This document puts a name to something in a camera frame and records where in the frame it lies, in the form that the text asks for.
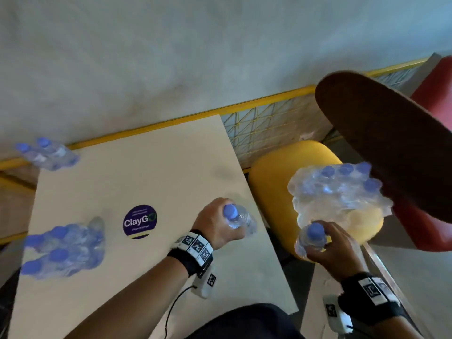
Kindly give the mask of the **person's right hand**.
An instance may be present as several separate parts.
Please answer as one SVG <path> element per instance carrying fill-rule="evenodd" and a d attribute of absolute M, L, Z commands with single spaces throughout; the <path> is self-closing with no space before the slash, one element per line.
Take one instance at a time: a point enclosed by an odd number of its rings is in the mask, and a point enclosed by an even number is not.
<path fill-rule="evenodd" d="M 335 250 L 334 262 L 319 263 L 339 283 L 357 273 L 368 272 L 360 245 L 335 222 L 317 220 L 323 225 L 331 242 L 325 246 Z"/>

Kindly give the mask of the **person's left hand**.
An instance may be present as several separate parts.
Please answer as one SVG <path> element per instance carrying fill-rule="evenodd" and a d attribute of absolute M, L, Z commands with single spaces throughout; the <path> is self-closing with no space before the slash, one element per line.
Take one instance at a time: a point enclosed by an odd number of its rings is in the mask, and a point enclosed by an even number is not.
<path fill-rule="evenodd" d="M 214 250 L 219 250 L 223 247 L 221 246 L 221 230 L 233 229 L 223 216 L 224 206 L 233 203 L 234 201 L 228 198 L 214 199 L 199 212 L 191 228 L 191 230 L 200 230 L 211 243 Z"/>

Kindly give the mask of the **clear blue-capped water bottle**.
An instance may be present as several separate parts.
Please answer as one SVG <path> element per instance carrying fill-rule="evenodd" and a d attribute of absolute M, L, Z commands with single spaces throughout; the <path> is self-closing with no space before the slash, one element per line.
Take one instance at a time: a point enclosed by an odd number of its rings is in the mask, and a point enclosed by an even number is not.
<path fill-rule="evenodd" d="M 231 228 L 244 228 L 246 236 L 253 235 L 257 231 L 256 219 L 242 205 L 225 205 L 223 208 L 223 216 Z"/>
<path fill-rule="evenodd" d="M 67 146 L 48 138 L 38 138 L 37 145 L 46 156 L 60 167 L 72 167 L 80 160 L 79 155 L 71 151 Z"/>
<path fill-rule="evenodd" d="M 40 169 L 57 171 L 62 167 L 57 161 L 50 158 L 43 150 L 37 147 L 27 143 L 17 143 L 15 147 L 26 161 Z"/>
<path fill-rule="evenodd" d="M 323 225 L 319 222 L 313 222 L 300 229 L 294 249 L 297 257 L 307 258 L 306 247 L 323 251 L 326 244 L 327 236 Z"/>

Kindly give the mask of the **person's left forearm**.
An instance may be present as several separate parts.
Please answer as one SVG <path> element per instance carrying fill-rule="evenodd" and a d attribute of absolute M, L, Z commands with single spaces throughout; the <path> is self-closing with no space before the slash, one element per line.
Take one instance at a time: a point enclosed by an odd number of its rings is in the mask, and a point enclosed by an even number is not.
<path fill-rule="evenodd" d="M 184 265 L 166 257 L 99 307 L 64 339 L 149 339 L 188 279 Z"/>

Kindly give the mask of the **person's right forearm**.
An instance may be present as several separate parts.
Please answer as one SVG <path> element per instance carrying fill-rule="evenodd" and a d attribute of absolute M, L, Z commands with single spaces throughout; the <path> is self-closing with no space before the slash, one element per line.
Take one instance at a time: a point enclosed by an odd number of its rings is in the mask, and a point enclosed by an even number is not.
<path fill-rule="evenodd" d="M 425 339 L 405 317 L 397 316 L 370 326 L 376 339 Z"/>

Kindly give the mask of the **black left wristband with markers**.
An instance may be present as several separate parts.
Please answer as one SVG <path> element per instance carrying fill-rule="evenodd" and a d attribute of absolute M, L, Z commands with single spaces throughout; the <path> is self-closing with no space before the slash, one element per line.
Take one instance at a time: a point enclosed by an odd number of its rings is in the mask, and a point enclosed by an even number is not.
<path fill-rule="evenodd" d="M 189 276 L 202 278 L 213 261 L 214 249 L 200 230 L 191 230 L 179 237 L 171 246 L 168 257 L 178 260 Z"/>

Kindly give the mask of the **black wristband with markers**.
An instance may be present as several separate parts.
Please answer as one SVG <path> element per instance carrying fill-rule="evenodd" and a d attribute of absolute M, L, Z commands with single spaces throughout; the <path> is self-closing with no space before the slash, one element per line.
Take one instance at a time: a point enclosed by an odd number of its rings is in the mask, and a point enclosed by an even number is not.
<path fill-rule="evenodd" d="M 360 272 L 341 282 L 338 305 L 346 314 L 368 326 L 408 315 L 386 283 L 369 272 Z"/>
<path fill-rule="evenodd" d="M 200 230 L 191 230 L 179 237 L 171 246 L 168 257 L 178 260 L 189 276 L 202 278 L 213 261 L 214 249 Z"/>

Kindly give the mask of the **yellow chair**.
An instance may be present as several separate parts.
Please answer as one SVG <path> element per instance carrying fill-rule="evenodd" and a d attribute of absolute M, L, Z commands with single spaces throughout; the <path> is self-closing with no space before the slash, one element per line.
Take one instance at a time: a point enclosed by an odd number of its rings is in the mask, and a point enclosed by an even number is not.
<path fill-rule="evenodd" d="M 300 227 L 292 195 L 287 186 L 297 170 L 311 165 L 344 164 L 325 145 L 316 141 L 301 141 L 265 154 L 253 163 L 249 172 L 249 185 L 259 209 L 272 234 L 282 247 L 298 259 L 294 249 Z M 353 216 L 351 227 L 342 227 L 359 244 L 373 238 L 382 228 L 383 219 L 376 213 Z"/>

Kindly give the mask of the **plastic-wrapped pack of water bottles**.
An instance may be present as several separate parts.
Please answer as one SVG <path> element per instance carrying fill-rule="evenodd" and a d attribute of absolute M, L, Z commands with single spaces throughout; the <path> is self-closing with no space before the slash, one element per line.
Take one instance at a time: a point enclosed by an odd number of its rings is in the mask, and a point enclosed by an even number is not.
<path fill-rule="evenodd" d="M 392 214 L 393 201 L 383 196 L 382 182 L 371 177 L 371 164 L 311 165 L 301 168 L 288 182 L 297 224 L 314 220 L 351 227 L 353 216 L 376 213 L 377 219 Z"/>

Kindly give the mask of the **black right wristband with markers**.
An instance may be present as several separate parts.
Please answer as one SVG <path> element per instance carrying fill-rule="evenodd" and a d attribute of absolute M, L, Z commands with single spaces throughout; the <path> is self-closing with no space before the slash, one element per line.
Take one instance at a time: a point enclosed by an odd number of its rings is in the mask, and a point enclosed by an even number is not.
<path fill-rule="evenodd" d="M 408 315 L 386 283 L 369 272 L 360 272 L 341 282 L 338 305 L 346 314 L 368 326 Z"/>

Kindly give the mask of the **person's dark clothing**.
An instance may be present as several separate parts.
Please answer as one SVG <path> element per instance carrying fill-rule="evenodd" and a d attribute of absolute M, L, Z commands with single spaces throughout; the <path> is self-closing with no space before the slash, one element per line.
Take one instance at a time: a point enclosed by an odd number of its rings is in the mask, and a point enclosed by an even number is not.
<path fill-rule="evenodd" d="M 256 303 L 223 313 L 185 339 L 305 339 L 305 337 L 281 308 L 269 303 Z"/>

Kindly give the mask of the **round purple sticker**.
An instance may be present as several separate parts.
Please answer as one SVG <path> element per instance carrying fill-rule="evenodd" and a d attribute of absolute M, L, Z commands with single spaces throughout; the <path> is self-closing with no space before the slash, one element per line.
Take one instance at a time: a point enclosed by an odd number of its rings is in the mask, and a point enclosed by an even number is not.
<path fill-rule="evenodd" d="M 155 229 L 156 224 L 156 210 L 150 205 L 138 205 L 127 212 L 122 228 L 128 238 L 143 239 Z"/>

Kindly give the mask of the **dark brown rounded board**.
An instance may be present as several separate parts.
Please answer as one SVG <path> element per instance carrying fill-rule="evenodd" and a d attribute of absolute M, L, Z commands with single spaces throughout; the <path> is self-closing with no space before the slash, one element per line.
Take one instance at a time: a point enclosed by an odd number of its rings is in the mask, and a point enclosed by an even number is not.
<path fill-rule="evenodd" d="M 362 73 L 327 74 L 315 100 L 377 173 L 419 209 L 452 224 L 452 132 L 399 91 Z"/>

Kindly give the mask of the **loose group of water bottles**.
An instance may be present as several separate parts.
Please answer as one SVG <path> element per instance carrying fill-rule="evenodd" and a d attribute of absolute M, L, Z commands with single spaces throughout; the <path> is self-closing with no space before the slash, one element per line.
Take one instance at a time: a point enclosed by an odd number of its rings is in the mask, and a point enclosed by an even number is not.
<path fill-rule="evenodd" d="M 83 270 L 97 268 L 105 257 L 105 222 L 96 216 L 87 225 L 56 226 L 42 234 L 32 234 L 25 248 L 39 257 L 24 262 L 20 274 L 37 280 L 67 278 Z"/>

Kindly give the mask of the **red chair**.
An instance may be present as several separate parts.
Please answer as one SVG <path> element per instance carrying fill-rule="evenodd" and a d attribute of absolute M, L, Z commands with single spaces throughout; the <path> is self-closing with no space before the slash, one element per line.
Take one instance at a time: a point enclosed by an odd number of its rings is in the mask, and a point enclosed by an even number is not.
<path fill-rule="evenodd" d="M 452 54 L 434 53 L 400 91 L 452 132 Z M 410 244 L 394 246 L 436 253 L 452 251 L 452 224 L 428 215 L 402 196 L 396 196 L 394 202 L 395 216 L 410 238 Z"/>

